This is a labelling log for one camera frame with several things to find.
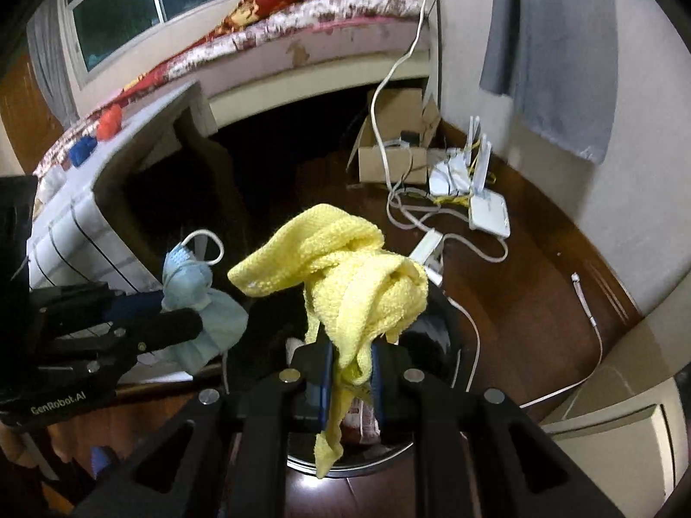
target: metal bolt head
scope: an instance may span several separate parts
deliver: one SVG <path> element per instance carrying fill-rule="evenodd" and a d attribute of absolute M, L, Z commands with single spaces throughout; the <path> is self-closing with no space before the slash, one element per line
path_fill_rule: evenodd
<path fill-rule="evenodd" d="M 285 383 L 293 383 L 300 379 L 300 372 L 295 368 L 286 368 L 279 373 L 279 379 Z"/>
<path fill-rule="evenodd" d="M 417 368 L 408 368 L 403 372 L 403 378 L 412 383 L 420 383 L 425 379 L 425 373 Z"/>
<path fill-rule="evenodd" d="M 485 392 L 485 399 L 488 400 L 489 403 L 501 404 L 504 402 L 504 399 L 506 399 L 506 396 L 499 391 L 499 389 L 490 388 Z"/>
<path fill-rule="evenodd" d="M 220 394 L 216 389 L 203 389 L 199 392 L 201 404 L 213 404 L 220 399 Z"/>

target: cardboard box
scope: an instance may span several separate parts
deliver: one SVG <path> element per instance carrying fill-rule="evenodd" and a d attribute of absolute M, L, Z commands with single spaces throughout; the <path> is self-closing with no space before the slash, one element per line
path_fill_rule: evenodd
<path fill-rule="evenodd" d="M 374 92 L 367 95 L 368 108 L 372 105 L 372 96 Z M 412 168 L 405 178 L 405 183 L 426 183 L 427 148 L 441 121 L 441 115 L 434 100 L 431 99 L 423 110 L 421 89 L 383 89 L 377 99 L 374 113 L 377 116 L 377 126 L 384 142 L 398 138 L 403 130 L 420 134 L 419 146 L 411 146 L 410 149 L 388 148 L 386 150 L 391 182 L 396 183 L 406 175 L 412 155 Z M 355 158 L 355 152 L 358 157 L 360 182 L 385 183 L 384 162 L 381 160 L 381 152 L 374 137 L 370 116 L 365 119 L 355 139 L 348 166 Z"/>

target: gray curtain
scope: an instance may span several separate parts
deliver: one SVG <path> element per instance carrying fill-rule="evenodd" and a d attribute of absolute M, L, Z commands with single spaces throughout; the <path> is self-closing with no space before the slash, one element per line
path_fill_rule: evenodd
<path fill-rule="evenodd" d="M 540 136 L 601 164 L 614 123 L 614 0 L 494 0 L 479 85 Z"/>
<path fill-rule="evenodd" d="M 57 0 L 44 0 L 26 25 L 29 56 L 41 94 L 64 129 L 79 119 L 60 39 Z"/>

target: red blanket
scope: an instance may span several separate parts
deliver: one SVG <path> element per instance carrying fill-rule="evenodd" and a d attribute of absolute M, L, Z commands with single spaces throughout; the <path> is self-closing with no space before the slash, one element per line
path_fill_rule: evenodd
<path fill-rule="evenodd" d="M 134 82 L 125 86 L 115 99 L 105 105 L 104 108 L 118 104 L 120 107 L 129 105 L 132 98 L 145 89 L 155 88 L 163 85 L 167 80 L 165 74 L 168 71 L 168 64 L 181 54 L 200 46 L 201 44 L 213 41 L 217 37 L 242 31 L 248 25 L 261 21 L 269 17 L 272 13 L 288 7 L 291 4 L 302 0 L 240 0 L 238 6 L 231 11 L 223 21 L 209 31 L 205 36 L 190 44 L 189 47 L 182 49 L 171 57 L 166 58 L 160 64 L 154 66 L 146 74 L 140 75 Z"/>

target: bedsheet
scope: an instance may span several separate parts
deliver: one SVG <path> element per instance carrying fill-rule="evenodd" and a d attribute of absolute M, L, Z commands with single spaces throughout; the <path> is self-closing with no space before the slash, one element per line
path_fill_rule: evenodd
<path fill-rule="evenodd" d="M 278 11 L 240 32 L 221 36 L 176 55 L 146 74 L 111 102 L 99 107 L 70 127 L 39 162 L 34 174 L 42 178 L 48 170 L 67 159 L 72 145 L 84 135 L 94 134 L 103 110 L 118 103 L 125 107 L 173 80 L 219 58 L 251 50 L 303 29 L 323 29 L 369 18 L 413 19 L 419 16 L 419 0 L 308 0 Z"/>

